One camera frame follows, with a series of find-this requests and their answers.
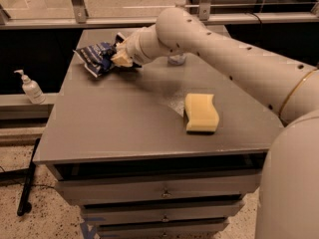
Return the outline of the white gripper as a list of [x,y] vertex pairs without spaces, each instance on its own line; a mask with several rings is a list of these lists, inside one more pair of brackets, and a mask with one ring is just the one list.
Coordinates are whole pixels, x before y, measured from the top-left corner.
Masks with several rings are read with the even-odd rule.
[[146,57],[140,44],[141,34],[142,31],[138,30],[125,41],[117,43],[116,48],[118,51],[111,57],[116,66],[129,68],[133,65],[133,61],[138,65],[143,65],[146,62]]

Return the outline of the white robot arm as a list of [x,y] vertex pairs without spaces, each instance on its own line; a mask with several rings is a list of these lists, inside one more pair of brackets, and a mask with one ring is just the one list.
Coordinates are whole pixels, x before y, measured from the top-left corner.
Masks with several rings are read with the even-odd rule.
[[120,43],[112,61],[128,67],[181,52],[233,78],[286,124],[263,165],[255,239],[319,239],[319,70],[214,33],[177,7]]

